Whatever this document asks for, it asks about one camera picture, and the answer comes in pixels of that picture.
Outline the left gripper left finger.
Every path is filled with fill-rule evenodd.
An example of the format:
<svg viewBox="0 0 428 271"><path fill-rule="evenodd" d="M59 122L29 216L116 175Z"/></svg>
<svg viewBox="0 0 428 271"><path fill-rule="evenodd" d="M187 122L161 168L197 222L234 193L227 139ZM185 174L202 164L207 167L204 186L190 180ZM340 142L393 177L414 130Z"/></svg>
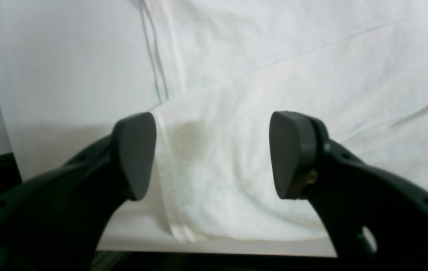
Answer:
<svg viewBox="0 0 428 271"><path fill-rule="evenodd" d="M88 270L116 209L145 197L155 147L155 118L138 113L63 166L0 195L0 271Z"/></svg>

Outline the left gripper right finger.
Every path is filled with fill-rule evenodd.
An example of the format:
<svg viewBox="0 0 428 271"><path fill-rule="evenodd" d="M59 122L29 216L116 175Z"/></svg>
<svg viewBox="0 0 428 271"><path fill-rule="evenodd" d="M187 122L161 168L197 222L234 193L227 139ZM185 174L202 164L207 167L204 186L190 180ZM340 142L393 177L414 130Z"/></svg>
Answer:
<svg viewBox="0 0 428 271"><path fill-rule="evenodd" d="M269 123L281 199L305 199L346 270L428 271L428 191L364 163L324 123L276 111Z"/></svg>

